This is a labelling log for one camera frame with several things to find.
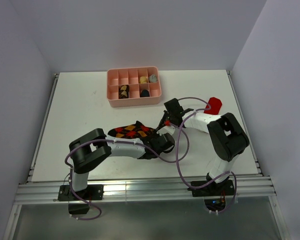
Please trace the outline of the red orange argyle sock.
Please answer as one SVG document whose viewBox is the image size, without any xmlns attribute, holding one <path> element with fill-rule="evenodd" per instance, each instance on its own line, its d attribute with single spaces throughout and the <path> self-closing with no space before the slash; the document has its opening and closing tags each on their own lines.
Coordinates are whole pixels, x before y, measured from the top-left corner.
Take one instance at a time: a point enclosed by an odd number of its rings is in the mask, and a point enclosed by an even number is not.
<svg viewBox="0 0 300 240">
<path fill-rule="evenodd" d="M 155 132 L 152 127 L 145 126 L 140 121 L 126 126 L 119 126 L 108 131 L 108 135 L 120 139 L 140 139 L 151 136 Z"/>
</svg>

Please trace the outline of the brown yellow argyle sock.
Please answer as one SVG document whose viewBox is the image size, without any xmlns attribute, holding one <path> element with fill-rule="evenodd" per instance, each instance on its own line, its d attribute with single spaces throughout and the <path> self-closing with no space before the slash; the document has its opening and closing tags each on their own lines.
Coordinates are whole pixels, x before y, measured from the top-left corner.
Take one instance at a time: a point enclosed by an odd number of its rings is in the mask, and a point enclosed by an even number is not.
<svg viewBox="0 0 300 240">
<path fill-rule="evenodd" d="M 118 88 L 118 98 L 128 99 L 129 98 L 130 87 L 129 85 L 122 85 Z"/>
</svg>

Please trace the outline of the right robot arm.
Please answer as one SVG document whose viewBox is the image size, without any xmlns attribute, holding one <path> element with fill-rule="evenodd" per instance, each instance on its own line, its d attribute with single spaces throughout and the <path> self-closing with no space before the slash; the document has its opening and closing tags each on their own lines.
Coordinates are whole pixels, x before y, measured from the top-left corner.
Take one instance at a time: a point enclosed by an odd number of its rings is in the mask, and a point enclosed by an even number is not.
<svg viewBox="0 0 300 240">
<path fill-rule="evenodd" d="M 212 195 L 219 194 L 227 181 L 229 175 L 233 174 L 231 169 L 250 141 L 245 131 L 237 121 L 236 117 L 228 112 L 224 115 L 212 115 L 205 113 L 210 110 L 211 105 L 206 108 L 183 109 L 179 100 L 173 98 L 164 103 L 164 115 L 157 127 L 159 133 L 177 133 L 175 140 L 175 158 L 179 176 L 183 183 L 194 190 L 207 189 Z M 207 183 L 200 186 L 192 186 L 182 176 L 179 165 L 179 143 L 184 128 L 195 129 L 209 134 L 216 158 L 213 166 L 206 175 Z"/>
</svg>

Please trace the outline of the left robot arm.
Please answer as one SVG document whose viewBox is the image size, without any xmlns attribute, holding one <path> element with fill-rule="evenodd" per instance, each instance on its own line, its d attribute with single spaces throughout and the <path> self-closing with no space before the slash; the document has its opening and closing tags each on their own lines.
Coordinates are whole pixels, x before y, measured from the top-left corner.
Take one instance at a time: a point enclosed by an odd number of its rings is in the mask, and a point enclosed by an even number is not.
<svg viewBox="0 0 300 240">
<path fill-rule="evenodd" d="M 69 194 L 81 200 L 88 193 L 89 173 L 108 157 L 129 157 L 151 160 L 169 153 L 175 146 L 170 133 L 154 134 L 133 139 L 106 135 L 101 128 L 73 140 L 65 163 L 70 167 Z"/>
</svg>

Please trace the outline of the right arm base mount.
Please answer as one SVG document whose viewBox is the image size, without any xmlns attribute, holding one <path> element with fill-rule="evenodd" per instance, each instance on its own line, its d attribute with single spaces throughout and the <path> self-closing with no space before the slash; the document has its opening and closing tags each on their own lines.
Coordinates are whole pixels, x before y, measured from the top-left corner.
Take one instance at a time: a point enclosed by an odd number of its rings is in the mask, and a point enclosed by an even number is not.
<svg viewBox="0 0 300 240">
<path fill-rule="evenodd" d="M 215 197 L 212 199 L 205 199 L 204 204 L 209 211 L 222 211 L 227 206 L 226 197 L 233 196 L 236 193 L 235 185 L 233 181 L 226 178 L 221 183 L 211 183 L 208 186 L 200 189 L 187 188 L 191 192 L 192 196 L 198 197 Z"/>
</svg>

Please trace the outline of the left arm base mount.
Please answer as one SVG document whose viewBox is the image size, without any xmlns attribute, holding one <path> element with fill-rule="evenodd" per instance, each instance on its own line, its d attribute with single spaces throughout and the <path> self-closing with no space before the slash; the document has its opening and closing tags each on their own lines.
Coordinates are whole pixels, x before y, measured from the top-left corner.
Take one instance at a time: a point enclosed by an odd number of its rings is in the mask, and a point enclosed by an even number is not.
<svg viewBox="0 0 300 240">
<path fill-rule="evenodd" d="M 100 201 L 103 199 L 104 186 L 102 184 L 88 184 L 87 188 L 76 194 L 86 201 Z M 69 185 L 61 185 L 57 200 L 59 202 L 73 202 L 79 199 L 72 193 Z M 72 215 L 85 215 L 90 210 L 87 203 L 69 203 L 68 212 Z"/>
</svg>

